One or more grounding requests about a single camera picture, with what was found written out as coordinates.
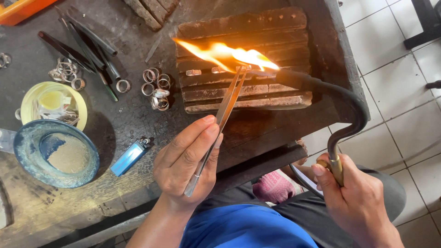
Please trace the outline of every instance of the flame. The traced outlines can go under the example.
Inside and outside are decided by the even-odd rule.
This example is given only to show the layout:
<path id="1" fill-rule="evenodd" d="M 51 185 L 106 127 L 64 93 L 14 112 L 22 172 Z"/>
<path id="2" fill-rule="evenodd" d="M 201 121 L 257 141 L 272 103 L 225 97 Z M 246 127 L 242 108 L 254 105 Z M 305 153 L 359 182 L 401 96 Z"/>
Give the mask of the flame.
<path id="1" fill-rule="evenodd" d="M 276 64 L 256 50 L 246 51 L 242 48 L 233 49 L 219 42 L 213 43 L 208 50 L 202 50 L 186 41 L 176 38 L 173 40 L 197 57 L 215 63 L 223 70 L 232 73 L 236 73 L 236 70 L 233 66 L 226 65 L 227 63 L 231 64 L 231 62 L 235 62 L 236 64 L 242 65 L 255 64 L 259 66 L 262 71 L 264 71 L 264 68 L 279 70 Z"/>

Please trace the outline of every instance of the lighter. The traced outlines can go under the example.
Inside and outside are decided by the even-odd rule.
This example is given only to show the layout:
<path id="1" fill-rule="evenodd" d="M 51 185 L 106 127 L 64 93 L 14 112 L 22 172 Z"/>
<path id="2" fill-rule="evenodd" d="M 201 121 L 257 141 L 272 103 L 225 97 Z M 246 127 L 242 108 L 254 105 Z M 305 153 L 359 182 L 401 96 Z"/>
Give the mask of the lighter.
<path id="1" fill-rule="evenodd" d="M 150 148 L 150 139 L 135 141 L 127 151 L 110 167 L 113 173 L 119 177 L 128 171 Z"/>

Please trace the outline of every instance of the fingernail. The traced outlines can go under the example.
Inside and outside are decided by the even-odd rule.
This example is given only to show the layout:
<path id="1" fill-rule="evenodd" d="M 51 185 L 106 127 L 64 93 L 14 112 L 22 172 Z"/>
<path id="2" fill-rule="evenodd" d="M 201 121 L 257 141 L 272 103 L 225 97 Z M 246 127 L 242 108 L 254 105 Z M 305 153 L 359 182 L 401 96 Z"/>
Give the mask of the fingernail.
<path id="1" fill-rule="evenodd" d="M 311 166 L 312 171 L 314 172 L 314 175 L 320 177 L 323 176 L 323 174 L 325 173 L 325 168 L 321 165 L 317 166 L 317 165 L 312 165 Z"/>
<path id="2" fill-rule="evenodd" d="M 222 140 L 224 139 L 224 134 L 223 133 L 221 133 L 220 135 L 219 135 L 219 138 L 217 139 L 217 141 L 216 141 L 216 144 L 214 144 L 214 148 L 215 149 L 219 149 L 220 147 L 221 147 L 221 144 L 222 144 Z"/>
<path id="3" fill-rule="evenodd" d="M 214 122 L 214 115 L 207 115 L 206 117 L 203 118 L 203 120 L 206 123 L 213 123 Z"/>
<path id="4" fill-rule="evenodd" d="M 214 132 L 218 131 L 217 127 L 217 124 L 211 124 L 211 126 L 209 126 L 206 131 L 208 134 L 213 134 Z"/>

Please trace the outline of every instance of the pink cloth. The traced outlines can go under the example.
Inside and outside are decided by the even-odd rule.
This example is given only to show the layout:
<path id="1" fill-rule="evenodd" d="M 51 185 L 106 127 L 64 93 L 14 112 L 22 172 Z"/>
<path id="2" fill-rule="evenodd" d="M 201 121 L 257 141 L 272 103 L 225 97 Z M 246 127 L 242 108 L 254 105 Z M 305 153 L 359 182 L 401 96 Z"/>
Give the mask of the pink cloth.
<path id="1" fill-rule="evenodd" d="M 261 201 L 279 204 L 303 193 L 303 188 L 278 169 L 262 176 L 253 185 L 253 193 Z"/>

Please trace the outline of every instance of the workbench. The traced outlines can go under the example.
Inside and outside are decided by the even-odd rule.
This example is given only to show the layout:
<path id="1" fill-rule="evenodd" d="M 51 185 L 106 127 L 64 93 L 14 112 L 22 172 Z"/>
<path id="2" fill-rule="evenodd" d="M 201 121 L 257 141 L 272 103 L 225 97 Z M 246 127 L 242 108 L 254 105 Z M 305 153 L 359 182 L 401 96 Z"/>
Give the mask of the workbench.
<path id="1" fill-rule="evenodd" d="M 286 0 L 183 0 L 164 27 L 153 33 L 122 0 L 56 2 L 61 9 L 73 5 L 97 22 L 98 35 L 117 48 L 119 53 L 114 61 L 122 78 L 132 82 L 132 89 L 117 94 L 119 101 L 114 102 L 96 75 L 84 72 L 81 76 L 86 87 L 80 93 L 88 107 L 84 133 L 97 147 L 101 161 L 95 179 L 82 187 L 64 189 L 46 185 L 24 171 L 13 154 L 0 152 L 0 177 L 13 207 L 14 221 L 0 230 L 0 248 L 40 247 L 71 234 L 70 241 L 58 242 L 65 245 L 88 235 L 86 231 L 74 230 L 99 225 L 107 217 L 123 216 L 132 209 L 147 212 L 148 204 L 152 206 L 161 193 L 152 175 L 156 154 L 205 114 L 185 113 L 177 87 L 172 90 L 169 110 L 152 110 L 149 98 L 140 91 L 142 72 L 157 67 L 178 78 L 176 45 L 171 38 L 181 23 L 289 4 Z M 292 0 L 291 4 L 303 7 L 309 18 L 316 44 L 311 51 L 316 57 L 313 75 L 350 89 L 364 100 L 337 1 Z M 48 72 L 55 68 L 60 54 L 44 43 L 37 32 L 46 31 L 78 49 L 57 19 L 58 14 L 50 6 L 17 26 L 0 26 L 0 52 L 12 57 L 10 67 L 0 70 L 0 128 L 17 131 L 22 124 L 14 112 L 20 108 L 25 93 L 37 83 L 51 81 Z M 160 45 L 145 64 L 149 49 L 160 36 Z M 233 112 L 224 129 L 218 183 L 213 194 L 300 159 L 305 155 L 304 150 L 286 144 L 336 122 L 351 122 L 350 112 L 343 103 L 327 96 L 314 96 L 312 106 L 305 109 Z M 109 167 L 141 137 L 152 138 L 151 150 L 126 174 L 116 177 Z"/>

